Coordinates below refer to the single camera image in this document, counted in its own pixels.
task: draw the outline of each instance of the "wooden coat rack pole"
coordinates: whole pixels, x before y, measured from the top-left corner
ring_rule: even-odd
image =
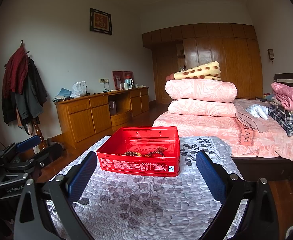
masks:
[[[42,151],[43,149],[45,149],[48,145],[46,144],[45,140],[44,140],[44,137],[42,135],[42,132],[41,132],[41,129],[39,128],[39,125],[37,124],[37,122],[33,119],[33,125],[34,125],[34,128],[35,128],[35,131],[36,131],[36,134],[38,136],[40,136],[41,138],[41,142],[39,144],[39,149],[40,151]]]

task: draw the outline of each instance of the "black and white plaid fabric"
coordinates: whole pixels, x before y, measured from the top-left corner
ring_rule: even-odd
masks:
[[[289,137],[293,135],[293,123],[285,122],[279,110],[274,107],[269,107],[268,115],[279,123]]]
[[[276,112],[278,112],[279,116],[281,116],[285,122],[293,123],[293,114],[285,110],[282,106],[271,105],[270,107],[272,107]]]

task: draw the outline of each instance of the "red tin box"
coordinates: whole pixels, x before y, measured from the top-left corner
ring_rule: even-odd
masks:
[[[164,148],[164,157],[122,155],[136,151],[142,155]],[[180,140],[176,126],[122,127],[97,151],[101,169],[125,174],[175,177],[180,171]]]

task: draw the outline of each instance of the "blue gripper pad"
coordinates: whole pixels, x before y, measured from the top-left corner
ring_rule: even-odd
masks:
[[[204,151],[197,153],[195,162],[214,199],[224,204],[226,200],[226,186],[214,168],[214,165],[219,164],[213,163]]]
[[[73,166],[66,176],[70,174],[66,182],[69,203],[76,202],[80,199],[88,181],[96,169],[97,157],[95,152],[90,151],[84,160]]]
[[[41,142],[40,136],[35,135],[31,138],[26,139],[23,142],[18,143],[16,146],[16,150],[17,150],[17,152],[23,153],[23,152],[39,145],[40,142]]]

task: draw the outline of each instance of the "power outlet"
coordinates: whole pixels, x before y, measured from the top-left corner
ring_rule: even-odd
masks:
[[[100,78],[99,81],[100,81],[100,83],[108,83],[109,79],[108,78]]]

